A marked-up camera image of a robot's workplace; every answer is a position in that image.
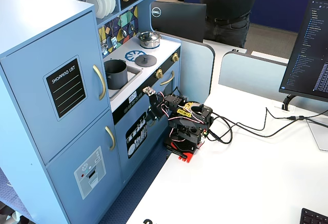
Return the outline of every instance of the keyboard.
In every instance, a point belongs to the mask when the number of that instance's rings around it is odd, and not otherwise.
[[[300,224],[328,224],[328,217],[303,208]]]

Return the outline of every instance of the red base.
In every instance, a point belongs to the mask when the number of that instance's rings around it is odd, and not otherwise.
[[[174,146],[173,143],[171,143],[171,146],[172,146],[174,149],[177,150],[177,148]],[[182,159],[182,161],[187,161],[187,163],[189,163],[190,160],[191,160],[191,158],[193,157],[194,154],[191,154],[191,153],[186,152],[186,153],[183,153],[183,155],[187,156],[187,158],[182,158],[182,156],[180,156],[180,157],[179,157],[179,160]]]

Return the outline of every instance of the gold knob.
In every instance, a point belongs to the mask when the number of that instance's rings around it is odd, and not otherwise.
[[[163,71],[161,69],[156,71],[156,78],[157,79],[163,78]]]
[[[177,62],[179,61],[179,56],[178,56],[178,53],[174,53],[173,56],[172,56],[172,62]]]

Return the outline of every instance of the yellow label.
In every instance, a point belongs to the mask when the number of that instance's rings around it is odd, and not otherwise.
[[[190,110],[191,109],[191,105],[193,105],[193,103],[186,103],[184,105],[184,108],[187,109],[187,110]]]
[[[188,113],[188,112],[186,112],[186,111],[184,111],[184,110],[181,110],[181,109],[178,109],[177,110],[177,113],[179,113],[179,114],[181,114],[181,115],[184,115],[184,116],[186,116],[186,117],[191,117],[191,114],[190,113]]]

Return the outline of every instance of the belt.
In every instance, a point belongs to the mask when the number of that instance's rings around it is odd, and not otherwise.
[[[220,20],[218,18],[211,18],[211,17],[206,16],[205,20],[207,20],[208,22],[211,22],[211,23],[215,23],[219,26],[226,26],[229,24],[241,22],[241,21],[245,20],[248,16],[249,16],[249,13],[246,15],[242,15],[241,17],[238,17],[235,19],[229,19],[229,20]]]

